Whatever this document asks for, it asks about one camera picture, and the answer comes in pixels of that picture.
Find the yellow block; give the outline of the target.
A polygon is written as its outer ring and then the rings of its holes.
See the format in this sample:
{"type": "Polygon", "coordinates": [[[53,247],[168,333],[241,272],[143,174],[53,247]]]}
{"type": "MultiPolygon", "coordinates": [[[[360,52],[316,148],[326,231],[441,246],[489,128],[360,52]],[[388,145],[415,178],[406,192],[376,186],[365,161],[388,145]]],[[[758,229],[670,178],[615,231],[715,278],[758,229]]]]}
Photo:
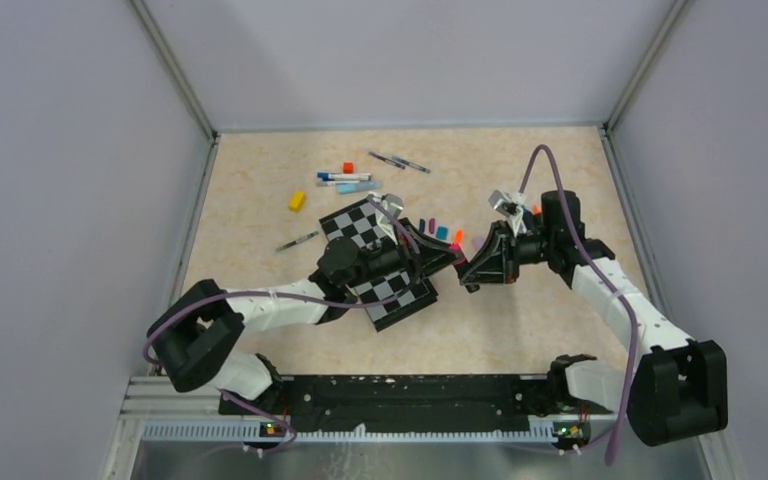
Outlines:
{"type": "Polygon", "coordinates": [[[288,202],[288,209],[291,212],[299,213],[303,209],[306,199],[307,196],[304,191],[296,191],[288,202]]]}

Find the black highlighter pink cap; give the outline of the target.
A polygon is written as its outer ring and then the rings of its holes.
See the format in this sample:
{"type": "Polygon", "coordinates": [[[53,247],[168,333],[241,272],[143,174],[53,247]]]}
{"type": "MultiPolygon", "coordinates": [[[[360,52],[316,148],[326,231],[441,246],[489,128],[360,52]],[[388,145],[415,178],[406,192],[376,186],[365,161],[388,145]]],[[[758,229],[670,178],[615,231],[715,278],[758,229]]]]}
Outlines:
{"type": "Polygon", "coordinates": [[[475,272],[468,261],[464,260],[463,262],[456,264],[455,270],[457,272],[459,284],[464,287],[468,293],[472,294],[480,289],[480,284],[475,272]]]}

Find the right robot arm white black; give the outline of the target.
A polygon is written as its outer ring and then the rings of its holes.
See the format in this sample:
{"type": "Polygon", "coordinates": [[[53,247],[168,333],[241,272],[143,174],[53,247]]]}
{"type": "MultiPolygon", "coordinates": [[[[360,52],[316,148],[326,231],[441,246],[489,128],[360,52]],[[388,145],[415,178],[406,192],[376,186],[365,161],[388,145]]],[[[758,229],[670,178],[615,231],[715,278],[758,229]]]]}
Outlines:
{"type": "Polygon", "coordinates": [[[625,419],[644,444],[658,446],[725,429],[727,357],[713,340],[697,341],[659,311],[624,272],[614,252],[585,234],[573,191],[548,191],[541,209],[522,194],[494,191],[501,214],[476,255],[458,271],[470,289],[512,284],[523,265],[545,264],[586,300],[628,352],[616,369],[587,354],[560,356],[546,385],[549,404],[572,412],[584,401],[625,419]]]}

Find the black gel pen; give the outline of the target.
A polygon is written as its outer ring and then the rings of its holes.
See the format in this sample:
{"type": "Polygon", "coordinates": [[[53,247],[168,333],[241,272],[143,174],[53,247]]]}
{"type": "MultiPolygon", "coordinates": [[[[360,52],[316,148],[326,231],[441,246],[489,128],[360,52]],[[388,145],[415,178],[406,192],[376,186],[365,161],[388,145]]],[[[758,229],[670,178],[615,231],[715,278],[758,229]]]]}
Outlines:
{"type": "Polygon", "coordinates": [[[307,242],[307,241],[317,237],[318,235],[319,235],[319,231],[311,231],[311,232],[306,233],[306,234],[304,234],[304,235],[302,235],[302,236],[300,236],[300,237],[298,237],[296,239],[293,239],[293,240],[291,240],[291,241],[289,241],[287,243],[284,243],[284,244],[278,246],[275,249],[275,252],[278,253],[278,252],[282,252],[282,251],[288,250],[290,248],[293,248],[294,246],[297,246],[297,245],[300,245],[302,243],[305,243],[305,242],[307,242]]]}

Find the light blue eraser bar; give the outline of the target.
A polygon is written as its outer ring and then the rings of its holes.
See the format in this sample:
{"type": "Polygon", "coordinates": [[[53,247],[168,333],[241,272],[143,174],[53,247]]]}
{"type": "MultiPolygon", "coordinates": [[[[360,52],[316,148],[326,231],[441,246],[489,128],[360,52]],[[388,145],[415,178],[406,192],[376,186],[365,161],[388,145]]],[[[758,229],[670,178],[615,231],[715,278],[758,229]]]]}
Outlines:
{"type": "Polygon", "coordinates": [[[360,192],[369,192],[380,189],[383,186],[383,182],[380,180],[370,180],[357,183],[341,183],[336,186],[338,194],[352,194],[360,192]]]}

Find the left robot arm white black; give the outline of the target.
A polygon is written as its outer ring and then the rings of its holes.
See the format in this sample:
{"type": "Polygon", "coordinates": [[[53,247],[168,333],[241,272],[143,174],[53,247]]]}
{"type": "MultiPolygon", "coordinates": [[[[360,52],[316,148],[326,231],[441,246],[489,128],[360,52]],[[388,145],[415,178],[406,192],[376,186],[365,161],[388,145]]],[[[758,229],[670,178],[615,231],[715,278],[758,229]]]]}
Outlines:
{"type": "Polygon", "coordinates": [[[393,236],[360,246],[331,239],[314,272],[294,283],[226,290],[212,279],[194,284],[146,333],[144,358],[164,369],[178,392],[210,385],[242,396],[257,413],[279,404],[279,376],[260,354],[236,352],[238,341],[296,325],[321,325],[353,309],[396,302],[414,284],[464,263],[461,249],[399,221],[393,236]]]}

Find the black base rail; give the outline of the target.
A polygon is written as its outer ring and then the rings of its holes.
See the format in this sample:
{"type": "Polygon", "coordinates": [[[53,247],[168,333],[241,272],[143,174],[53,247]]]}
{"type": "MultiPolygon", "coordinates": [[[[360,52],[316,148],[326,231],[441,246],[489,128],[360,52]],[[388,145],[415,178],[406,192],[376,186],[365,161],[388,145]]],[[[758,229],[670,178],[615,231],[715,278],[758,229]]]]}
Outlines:
{"type": "Polygon", "coordinates": [[[517,432],[539,418],[606,411],[521,374],[297,375],[253,404],[301,433],[517,432]]]}

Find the black white chessboard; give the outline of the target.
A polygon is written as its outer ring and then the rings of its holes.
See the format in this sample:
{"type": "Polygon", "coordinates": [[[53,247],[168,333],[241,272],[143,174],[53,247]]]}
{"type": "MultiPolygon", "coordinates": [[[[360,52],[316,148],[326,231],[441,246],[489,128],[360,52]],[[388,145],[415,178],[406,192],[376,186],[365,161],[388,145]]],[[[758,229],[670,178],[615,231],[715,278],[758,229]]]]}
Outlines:
{"type": "Polygon", "coordinates": [[[373,328],[380,332],[438,300],[429,277],[411,261],[408,241],[381,214],[380,205],[357,201],[318,220],[328,242],[353,244],[353,264],[340,278],[354,293],[373,328]]]}

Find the thin dark pen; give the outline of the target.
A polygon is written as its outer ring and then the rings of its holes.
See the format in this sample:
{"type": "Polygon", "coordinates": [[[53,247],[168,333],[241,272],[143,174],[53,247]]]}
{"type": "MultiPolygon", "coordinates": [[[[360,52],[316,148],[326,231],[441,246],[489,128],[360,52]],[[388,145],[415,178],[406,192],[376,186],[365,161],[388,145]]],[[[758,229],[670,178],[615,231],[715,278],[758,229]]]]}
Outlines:
{"type": "Polygon", "coordinates": [[[401,163],[399,163],[399,162],[396,162],[395,160],[392,160],[391,158],[388,158],[388,157],[382,156],[382,155],[380,155],[380,154],[377,154],[377,153],[375,153],[375,152],[372,152],[372,151],[368,151],[368,152],[367,152],[367,154],[368,154],[370,157],[372,157],[372,158],[375,158],[375,159],[377,159],[377,160],[380,160],[380,161],[382,161],[382,162],[384,162],[384,163],[386,163],[386,164],[388,164],[388,165],[394,166],[394,167],[396,167],[396,168],[398,168],[398,169],[401,169],[401,170],[405,170],[405,169],[406,169],[406,166],[405,166],[405,165],[403,165],[403,164],[401,164],[401,163]]]}

